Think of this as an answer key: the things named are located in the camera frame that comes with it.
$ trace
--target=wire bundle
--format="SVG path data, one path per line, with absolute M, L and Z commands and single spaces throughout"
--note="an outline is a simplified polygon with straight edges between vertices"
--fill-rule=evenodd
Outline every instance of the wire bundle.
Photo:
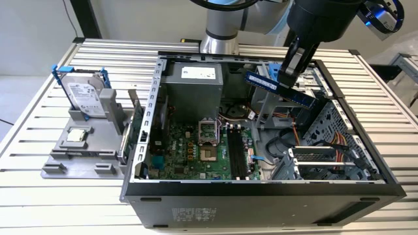
M 338 131 L 336 131 L 334 133 L 334 139 L 332 141 L 332 144 L 348 145 L 346 138 Z M 344 161 L 344 157 L 345 154 L 336 150 L 336 162 L 341 163 Z

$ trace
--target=slotted metal table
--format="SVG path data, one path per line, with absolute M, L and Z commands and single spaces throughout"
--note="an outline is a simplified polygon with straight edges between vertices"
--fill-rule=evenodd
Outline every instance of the slotted metal table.
M 146 103 L 158 51 L 198 52 L 194 43 L 87 39 L 59 66 L 110 72 L 113 87 L 135 88 Z M 286 48 L 245 46 L 241 55 L 284 57 Z M 418 234 L 418 120 L 360 55 L 318 50 L 408 197 L 342 228 L 147 230 L 119 202 L 122 180 L 43 179 L 40 169 L 69 121 L 70 102 L 52 76 L 0 144 L 0 234 Z M 131 107 L 127 92 L 118 102 Z

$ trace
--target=black plastic part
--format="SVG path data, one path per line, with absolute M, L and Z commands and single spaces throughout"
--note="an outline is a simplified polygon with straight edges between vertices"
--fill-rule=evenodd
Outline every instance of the black plastic part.
M 251 7 L 259 0 L 246 0 L 243 3 L 231 4 L 231 5 L 222 5 L 222 4 L 217 4 L 205 0 L 190 0 L 190 1 L 210 10 L 239 11 L 242 9 Z
M 90 0 L 70 0 L 86 38 L 102 39 L 99 25 Z
M 288 24 L 302 41 L 312 44 L 340 39 L 357 15 L 364 0 L 298 0 Z
M 412 58 L 412 55 L 409 55 L 409 54 L 400 53 L 400 55 L 401 55 L 402 57 L 405 57 L 405 58 Z
M 238 36 L 238 33 L 234 34 L 234 35 L 230 35 L 230 36 L 221 36 L 221 35 L 217 35 L 214 33 L 211 33 L 207 29 L 207 35 L 214 38 L 214 39 L 218 39 L 218 40 L 231 40 L 234 39 L 237 36 Z
M 349 52 L 350 52 L 353 55 L 361 55 L 358 50 L 350 49 Z
M 142 202 L 161 202 L 162 198 L 161 197 L 142 197 Z
M 181 42 L 182 43 L 199 43 L 201 44 L 202 40 L 182 38 Z
M 398 65 L 370 65 L 370 67 L 386 83 L 394 80 L 402 72 L 402 69 Z
M 314 63 L 317 64 L 325 80 L 333 90 L 334 98 L 338 99 L 346 97 L 322 60 L 314 60 Z
M 85 40 L 86 40 L 86 38 L 77 37 L 77 38 L 73 40 L 73 43 L 83 43 Z
M 294 32 L 292 29 L 289 29 L 284 46 L 285 46 L 285 47 L 290 47 L 290 44 L 293 43 L 293 40 L 294 40 L 296 38 L 297 38 L 296 32 Z
M 155 228 L 169 228 L 169 225 L 167 224 L 155 224 L 155 225 L 153 225 L 153 227 L 155 227 Z
M 330 224 L 330 223 L 320 223 L 320 224 L 317 224 L 318 226 L 333 226 L 333 224 Z
M 239 30 L 245 31 L 249 18 L 249 8 L 243 10 Z

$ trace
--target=blue tab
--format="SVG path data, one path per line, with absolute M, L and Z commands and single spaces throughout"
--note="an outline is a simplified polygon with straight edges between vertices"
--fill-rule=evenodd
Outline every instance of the blue tab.
M 264 161 L 264 160 L 265 160 L 265 157 L 251 155 L 251 159 Z
M 74 72 L 73 66 L 62 66 L 59 72 Z
M 269 64 L 269 74 L 270 78 L 274 81 L 280 81 L 280 70 L 281 70 L 282 64 Z
M 111 81 L 110 81 L 110 75 L 109 75 L 107 70 L 105 69 L 105 67 L 102 67 L 101 73 L 103 75 L 106 88 L 113 88 Z

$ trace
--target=black cable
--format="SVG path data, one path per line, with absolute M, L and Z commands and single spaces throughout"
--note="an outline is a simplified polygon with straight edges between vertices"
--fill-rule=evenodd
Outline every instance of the black cable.
M 268 165 L 276 165 L 274 163 L 268 162 L 266 160 L 262 160 Z
M 274 158 L 282 158 L 285 155 L 282 155 L 282 154 L 280 155 L 280 154 L 272 153 L 269 147 L 270 147 L 270 145 L 272 145 L 273 143 L 276 143 L 277 141 L 281 141 L 281 144 L 284 144 L 288 148 L 292 148 L 292 147 L 296 146 L 294 144 L 289 143 L 288 141 L 285 141 L 285 140 L 282 139 L 282 137 L 284 137 L 288 133 L 290 133 L 290 132 L 293 132 L 293 131 L 294 131 L 293 128 L 285 128 L 285 129 L 282 129 L 281 132 L 280 132 L 280 135 L 278 135 L 277 137 L 274 137 L 274 138 L 266 143 L 266 145 L 265 145 L 265 150 L 266 150 L 266 152 L 269 153 L 269 155 L 273 156 Z
M 6 120 L 3 120 L 3 119 L 0 119 L 0 121 L 3 121 L 4 123 L 7 123 L 7 124 L 10 124 L 10 125 L 15 125 L 14 123 L 11 123 L 11 122 L 8 122 L 8 121 L 6 121 Z
M 75 33 L 77 33 L 77 38 L 78 38 L 78 37 L 79 37 L 79 34 L 78 34 L 77 27 L 74 26 L 74 23 L 73 23 L 73 20 L 71 20 L 70 14 L 69 14 L 66 0 L 63 0 L 63 3 L 65 3 L 65 8 L 66 8 L 67 17 L 69 17 L 69 20 L 70 20 L 70 23 L 71 23 L 71 26 L 73 26 L 73 28 L 74 28 L 74 31 L 75 31 Z
M 215 11 L 239 11 L 246 9 L 247 7 L 253 6 L 259 0 L 250 0 L 241 4 L 234 5 L 221 5 L 211 3 L 205 0 L 190 0 L 193 3 L 198 4 L 199 6 L 205 7 L 206 9 L 215 10 Z

